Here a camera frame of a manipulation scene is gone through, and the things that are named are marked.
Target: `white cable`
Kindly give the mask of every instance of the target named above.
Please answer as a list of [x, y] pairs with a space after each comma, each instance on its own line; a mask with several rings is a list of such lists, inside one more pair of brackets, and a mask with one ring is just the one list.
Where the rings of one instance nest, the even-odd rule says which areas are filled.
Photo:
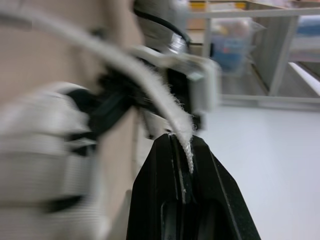
[[191, 138], [191, 117], [177, 104], [176, 99], [161, 83], [161, 77], [148, 70], [141, 62], [111, 44], [92, 37], [81, 28], [65, 20], [25, 5], [0, 2], [0, 15], [31, 22], [36, 29], [53, 33], [101, 57], [112, 68], [131, 77], [150, 97], [168, 120], [186, 154], [189, 171], [194, 171]]

